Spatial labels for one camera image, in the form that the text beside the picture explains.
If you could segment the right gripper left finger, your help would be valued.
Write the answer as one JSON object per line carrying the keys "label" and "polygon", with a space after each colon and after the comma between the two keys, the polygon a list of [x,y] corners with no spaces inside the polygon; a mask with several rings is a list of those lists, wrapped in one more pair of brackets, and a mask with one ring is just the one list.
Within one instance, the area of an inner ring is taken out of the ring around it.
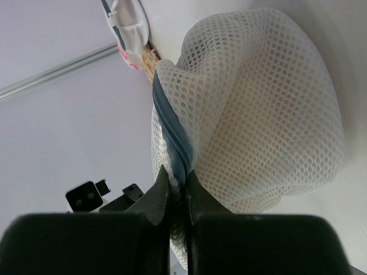
{"label": "right gripper left finger", "polygon": [[2,274],[168,274],[169,177],[124,211],[28,214],[1,239]]}

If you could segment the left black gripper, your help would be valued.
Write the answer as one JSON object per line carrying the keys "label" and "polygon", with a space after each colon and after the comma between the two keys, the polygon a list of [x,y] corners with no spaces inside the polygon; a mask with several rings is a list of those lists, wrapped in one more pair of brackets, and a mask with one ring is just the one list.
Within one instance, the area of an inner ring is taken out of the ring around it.
{"label": "left black gripper", "polygon": [[105,206],[99,209],[99,213],[112,211],[125,211],[137,202],[142,196],[143,191],[137,184],[131,184],[122,190],[123,195],[108,202]]}

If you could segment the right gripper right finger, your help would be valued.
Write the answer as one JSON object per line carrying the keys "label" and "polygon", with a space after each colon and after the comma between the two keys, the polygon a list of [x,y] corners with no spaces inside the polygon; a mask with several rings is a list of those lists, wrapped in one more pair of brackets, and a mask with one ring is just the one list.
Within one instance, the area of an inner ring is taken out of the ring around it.
{"label": "right gripper right finger", "polygon": [[312,215],[234,214],[191,172],[185,183],[189,274],[359,274],[337,233]]}

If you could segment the blue-trimmed white mesh laundry bag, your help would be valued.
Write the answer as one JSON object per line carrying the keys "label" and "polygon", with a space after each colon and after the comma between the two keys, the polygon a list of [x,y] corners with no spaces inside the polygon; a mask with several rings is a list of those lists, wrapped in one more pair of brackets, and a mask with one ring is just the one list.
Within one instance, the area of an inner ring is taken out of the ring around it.
{"label": "blue-trimmed white mesh laundry bag", "polygon": [[153,172],[164,168],[172,185],[170,245],[183,266],[182,191],[190,172],[224,207],[244,214],[331,182],[342,163],[342,119],[325,63],[276,9],[196,23],[178,62],[157,64],[153,101]]}

